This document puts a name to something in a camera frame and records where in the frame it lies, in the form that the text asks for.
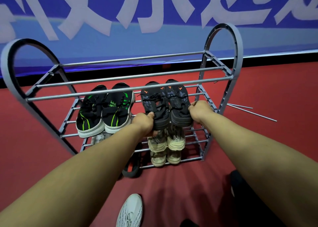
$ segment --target blue backdrop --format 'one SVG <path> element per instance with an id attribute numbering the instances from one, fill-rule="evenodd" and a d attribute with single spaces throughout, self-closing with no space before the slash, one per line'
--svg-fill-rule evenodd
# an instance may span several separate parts
<path id="1" fill-rule="evenodd" d="M 239 28 L 245 55 L 310 50 L 318 48 L 317 5 L 318 0 L 0 0 L 0 50 L 28 37 L 48 46 L 61 63 L 197 52 L 212 27 L 226 22 Z M 232 57 L 230 35 L 221 31 L 211 49 L 220 58 Z M 15 66 L 18 75 L 35 74 L 50 61 L 26 46 Z"/>

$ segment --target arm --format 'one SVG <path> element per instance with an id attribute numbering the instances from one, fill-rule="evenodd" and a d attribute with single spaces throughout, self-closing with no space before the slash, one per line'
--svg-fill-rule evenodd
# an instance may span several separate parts
<path id="1" fill-rule="evenodd" d="M 132 124 L 47 174 L 0 213 L 0 226 L 89 226 L 152 127 L 153 113 L 139 113 Z"/>
<path id="2" fill-rule="evenodd" d="M 288 226 L 318 226 L 318 163 L 216 114 L 206 101 L 189 107 L 237 170 Z"/>

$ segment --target gray plastic frame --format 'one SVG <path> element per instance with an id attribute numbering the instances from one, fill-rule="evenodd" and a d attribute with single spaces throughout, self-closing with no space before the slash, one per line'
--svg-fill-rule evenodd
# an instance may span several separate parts
<path id="1" fill-rule="evenodd" d="M 217 34 L 218 31 L 221 29 L 228 30 L 234 40 L 234 63 L 232 70 L 229 69 L 226 65 L 224 65 L 219 59 L 217 59 L 210 51 L 210 45 L 214 38 L 214 36 Z M 14 73 L 14 57 L 16 52 L 24 45 L 31 45 L 35 48 L 38 48 L 43 53 L 45 53 L 46 56 L 52 61 L 53 67 L 40 79 L 36 84 L 34 84 L 26 93 L 24 93 L 21 89 L 21 87 L 18 84 L 17 78 Z M 162 58 L 162 57 L 175 57 L 175 56 L 184 56 L 184 55 L 194 55 L 194 54 L 202 54 L 202 61 L 201 61 L 201 68 L 199 69 L 189 69 L 189 70 L 180 70 L 180 71 L 171 71 L 171 72 L 160 72 L 160 73 L 148 73 L 148 74 L 139 74 L 139 75 L 130 75 L 130 76 L 123 76 L 123 77 L 110 77 L 110 78 L 101 78 L 101 79 L 93 79 L 93 80 L 78 80 L 78 81 L 69 81 L 67 74 L 65 73 L 63 67 L 68 66 L 74 66 L 74 65 L 91 65 L 91 64 L 105 64 L 105 63 L 113 63 L 113 62 L 123 62 L 123 61 L 132 61 L 132 60 L 145 60 L 145 59 L 153 59 L 153 58 Z M 207 60 L 211 60 L 215 67 L 209 67 L 206 68 L 206 62 Z M 119 59 L 119 60 L 103 60 L 103 61 L 93 61 L 93 62 L 82 62 L 82 63 L 74 63 L 74 64 L 61 64 L 58 58 L 53 54 L 53 52 L 48 49 L 45 45 L 42 43 L 25 38 L 25 39 L 16 39 L 11 42 L 9 42 L 1 53 L 1 72 L 4 79 L 4 82 L 10 92 L 16 97 L 16 99 L 55 137 L 61 144 L 64 146 L 72 155 L 77 154 L 78 152 L 76 149 L 69 143 L 67 140 L 68 137 L 78 136 L 77 133 L 75 134 L 64 134 L 66 127 L 69 124 L 74 124 L 75 121 L 70 121 L 72 115 L 74 112 L 80 108 L 83 98 L 81 96 L 91 95 L 91 94 L 100 94 L 100 93 L 111 93 L 111 92 L 123 92 L 124 90 L 133 90 L 135 94 L 140 93 L 140 91 L 135 90 L 141 90 L 144 86 L 137 86 L 137 87 L 130 87 L 122 89 L 108 89 L 108 90 L 100 90 L 100 91 L 89 91 L 89 92 L 76 92 L 73 85 L 75 84 L 85 84 L 85 83 L 92 83 L 92 82 L 104 82 L 104 81 L 111 81 L 111 80 L 125 80 L 125 79 L 137 79 L 137 78 L 143 78 L 143 77 L 152 77 L 152 76 L 159 76 L 159 75 L 173 75 L 173 74 L 179 74 L 179 73 L 189 73 L 189 72 L 200 72 L 199 79 L 198 80 L 191 80 L 191 81 L 183 81 L 183 82 L 177 82 L 177 83 L 169 83 L 169 84 L 159 84 L 159 85 L 153 85 L 148 86 L 150 88 L 154 87 L 164 87 L 164 86 L 170 86 L 170 85 L 177 85 L 177 84 L 183 84 L 186 88 L 190 87 L 196 87 L 197 91 L 194 94 L 189 94 L 189 96 L 195 96 L 195 99 L 198 100 L 199 96 L 202 95 L 206 98 L 206 100 L 211 105 L 211 108 L 218 114 L 223 114 L 225 107 L 228 103 L 228 100 L 231 96 L 231 93 L 233 91 L 233 88 L 235 87 L 236 80 L 239 77 L 240 70 L 243 63 L 243 43 L 241 35 L 238 31 L 238 29 L 232 25 L 232 24 L 218 24 L 216 25 L 212 31 L 210 32 L 206 43 L 204 47 L 203 52 L 190 52 L 190 53 L 180 53 L 180 54 L 167 54 L 167 55 L 156 55 L 156 56 L 148 56 L 148 57 L 139 57 L 139 58 L 129 58 L 129 59 Z M 210 71 L 210 70 L 221 70 L 224 72 L 225 76 L 221 78 L 211 78 L 211 79 L 203 79 L 204 78 L 204 72 Z M 53 84 L 47 84 L 47 82 L 55 75 L 60 74 L 62 77 L 62 80 L 64 82 L 62 83 L 53 83 Z M 222 97 L 221 103 L 219 107 L 216 107 L 216 105 L 213 103 L 212 99 L 207 94 L 206 90 L 203 88 L 202 83 L 205 82 L 216 82 L 216 81 L 222 81 L 222 80 L 228 80 L 228 84 L 226 85 L 226 88 L 224 90 L 224 95 Z M 68 86 L 70 93 L 69 94 L 63 94 L 63 95 L 54 95 L 54 96 L 42 96 L 42 97 L 36 97 L 36 93 L 41 89 L 45 87 L 56 87 L 56 86 L 62 86 L 66 85 Z M 63 121 L 62 125 L 59 129 L 57 129 L 50 120 L 39 110 L 39 108 L 33 103 L 34 101 L 40 101 L 40 100 L 50 100 L 50 99 L 59 99 L 59 98 L 70 98 L 74 97 L 74 102 L 68 112 L 68 114 L 65 117 L 65 120 Z M 202 130 L 205 132 L 206 140 L 199 140 L 196 134 L 196 131 Z M 194 157 L 194 158 L 188 158 L 188 159 L 182 159 L 181 162 L 188 162 L 188 161 L 196 161 L 196 160 L 204 160 L 206 157 L 206 154 L 210 148 L 211 142 L 213 140 L 213 137 L 208 131 L 202 127 L 199 129 L 194 129 L 193 127 L 186 128 L 185 129 L 186 138 L 188 137 L 194 137 L 196 141 L 194 142 L 187 142 L 186 145 L 198 145 L 200 156 Z M 87 144 L 88 138 L 83 139 L 82 147 L 80 151 L 85 150 L 86 147 L 89 147 L 90 144 Z M 143 148 L 136 150 L 135 153 L 139 152 L 146 152 L 149 151 L 149 148 Z M 146 165 L 141 166 L 140 168 L 146 169 L 154 167 L 153 165 Z"/>

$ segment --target metal shoe rack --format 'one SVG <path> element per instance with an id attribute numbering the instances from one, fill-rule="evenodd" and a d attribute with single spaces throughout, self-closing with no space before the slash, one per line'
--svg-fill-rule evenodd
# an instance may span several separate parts
<path id="1" fill-rule="evenodd" d="M 214 38 L 214 36 L 217 34 L 218 31 L 221 29 L 228 30 L 234 40 L 234 64 L 232 70 L 229 69 L 226 65 L 224 65 L 219 59 L 217 59 L 210 51 L 210 45 Z M 38 48 L 43 53 L 46 54 L 46 56 L 51 59 L 53 63 L 53 67 L 35 84 L 33 85 L 26 93 L 22 91 L 20 88 L 17 78 L 14 74 L 14 57 L 16 52 L 24 45 L 31 45 L 35 48 Z M 139 74 L 139 75 L 131 75 L 131 76 L 123 76 L 123 77 L 110 77 L 110 78 L 102 78 L 102 79 L 93 79 L 93 80 L 78 80 L 78 81 L 69 81 L 67 74 L 64 71 L 64 67 L 68 66 L 75 66 L 75 65 L 92 65 L 92 64 L 105 64 L 105 63 L 114 63 L 114 62 L 122 62 L 122 61 L 132 61 L 132 60 L 146 60 L 146 59 L 154 59 L 154 58 L 162 58 L 162 57 L 175 57 L 175 56 L 185 56 L 185 55 L 194 55 L 194 54 L 203 54 L 202 56 L 202 62 L 201 62 L 201 68 L 199 69 L 190 69 L 190 70 L 180 70 L 180 71 L 172 71 L 172 72 L 160 72 L 160 73 L 148 73 L 148 74 Z M 206 62 L 207 60 L 212 61 L 215 66 L 206 68 Z M 223 114 L 225 107 L 228 103 L 228 100 L 231 96 L 231 93 L 234 89 L 236 80 L 240 74 L 240 70 L 242 67 L 243 62 L 243 43 L 241 39 L 241 35 L 238 31 L 238 29 L 232 25 L 232 24 L 218 24 L 216 25 L 212 31 L 210 32 L 203 52 L 192 52 L 192 53 L 180 53 L 180 54 L 168 54 L 168 55 L 158 55 L 158 56 L 148 56 L 148 57 L 139 57 L 139 58 L 129 58 L 129 59 L 118 59 L 118 60 L 104 60 L 104 61 L 94 61 L 94 62 L 83 62 L 83 63 L 74 63 L 74 64 L 61 64 L 57 57 L 48 49 L 45 45 L 41 44 L 40 42 L 33 40 L 33 39 L 17 39 L 9 42 L 3 49 L 1 53 L 1 72 L 4 79 L 4 82 L 6 83 L 6 86 L 8 89 L 12 92 L 12 94 L 17 98 L 19 102 L 72 154 L 77 154 L 77 150 L 69 143 L 67 140 L 68 137 L 74 137 L 78 136 L 78 134 L 65 134 L 66 127 L 71 124 L 74 125 L 75 121 L 71 121 L 71 117 L 73 113 L 78 110 L 81 106 L 83 96 L 86 95 L 94 95 L 94 94 L 100 94 L 100 93 L 112 93 L 112 92 L 123 92 L 124 90 L 133 90 L 135 94 L 139 94 L 140 90 L 143 85 L 137 86 L 137 87 L 130 87 L 122 89 L 108 89 L 108 90 L 100 90 L 100 91 L 89 91 L 89 92 L 76 92 L 73 85 L 75 84 L 85 84 L 85 83 L 94 83 L 94 82 L 105 82 L 105 81 L 112 81 L 112 80 L 125 80 L 125 79 L 137 79 L 137 78 L 144 78 L 144 77 L 151 77 L 151 76 L 160 76 L 160 75 L 173 75 L 173 74 L 180 74 L 180 73 L 190 73 L 190 72 L 199 72 L 199 79 L 198 80 L 191 80 L 191 81 L 183 81 L 183 82 L 177 82 L 177 83 L 169 83 L 169 84 L 159 84 L 159 85 L 153 85 L 153 86 L 147 86 L 148 88 L 154 88 L 154 87 L 164 87 L 164 86 L 171 86 L 171 85 L 177 85 L 177 84 L 183 84 L 186 88 L 196 87 L 197 91 L 194 94 L 189 94 L 189 96 L 195 96 L 195 100 L 199 99 L 199 96 L 202 95 L 206 98 L 206 100 L 211 105 L 212 109 L 219 114 Z M 203 79 L 204 72 L 210 71 L 210 70 L 221 70 L 225 76 L 221 78 L 211 78 L 211 79 Z M 60 74 L 62 77 L 62 80 L 64 82 L 62 83 L 51 83 L 48 84 L 47 82 L 55 75 Z M 226 85 L 226 88 L 224 90 L 224 95 L 222 97 L 221 103 L 219 107 L 217 107 L 212 99 L 207 94 L 206 90 L 203 88 L 202 83 L 206 82 L 216 82 L 221 80 L 227 80 L 228 84 Z M 55 96 L 42 96 L 37 97 L 36 93 L 46 87 L 56 87 L 56 86 L 68 86 L 70 93 L 64 94 L 64 95 L 55 95 Z M 68 114 L 65 117 L 65 120 L 63 121 L 61 127 L 57 129 L 49 120 L 48 118 L 39 110 L 39 108 L 34 104 L 35 101 L 40 100 L 50 100 L 50 99 L 59 99 L 59 98 L 70 98 L 74 97 L 74 102 L 68 112 Z M 196 161 L 196 160 L 204 160 L 206 157 L 206 154 L 209 150 L 209 147 L 211 145 L 211 142 L 213 140 L 213 137 L 211 134 L 207 132 L 206 129 L 203 127 L 199 129 L 194 129 L 193 127 L 184 129 L 186 138 L 188 137 L 194 137 L 196 140 L 193 142 L 187 142 L 186 145 L 198 145 L 200 156 L 189 158 L 189 159 L 182 159 L 181 162 L 188 162 L 188 161 Z M 199 140 L 197 137 L 196 132 L 202 130 L 205 132 L 206 139 L 205 140 Z M 83 144 L 80 151 L 85 150 L 86 147 L 89 147 L 90 144 L 87 144 L 88 139 L 85 138 L 83 140 Z M 136 150 L 135 152 L 145 152 L 149 151 L 147 141 L 145 139 L 144 142 L 142 142 L 145 148 Z M 146 165 L 141 166 L 141 168 L 151 168 L 153 165 Z"/>

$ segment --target red carpet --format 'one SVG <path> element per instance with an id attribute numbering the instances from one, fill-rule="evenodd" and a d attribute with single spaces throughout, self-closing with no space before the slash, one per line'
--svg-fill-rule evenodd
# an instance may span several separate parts
<path id="1" fill-rule="evenodd" d="M 273 122 L 227 107 L 225 116 L 234 122 L 280 141 L 318 161 L 316 109 L 318 63 L 243 68 L 230 103 L 253 107 L 255 113 L 277 120 Z M 221 76 L 206 72 L 205 78 Z M 153 77 L 164 83 L 169 76 Z M 198 73 L 173 76 L 176 80 L 195 80 Z M 144 85 L 149 78 L 125 80 L 130 86 Z M 106 82 L 111 88 L 116 82 Z M 210 97 L 219 104 L 225 81 L 204 84 Z M 78 92 L 89 91 L 95 84 L 77 85 Z M 64 94 L 66 87 L 48 88 L 38 96 Z M 0 210 L 59 164 L 70 154 L 31 116 L 7 89 L 1 89 Z M 73 99 L 46 100 L 37 103 L 59 127 Z M 137 103 L 132 112 L 142 111 Z M 68 133 L 75 133 L 70 125 Z M 82 140 L 70 141 L 79 150 Z M 235 209 L 229 186 L 234 169 L 217 144 L 213 144 L 204 162 L 195 161 L 162 169 L 146 169 L 137 179 L 117 181 L 92 226 L 115 226 L 125 199 L 139 193 L 144 201 L 143 226 L 179 226 L 190 218 L 200 226 L 236 226 Z"/>

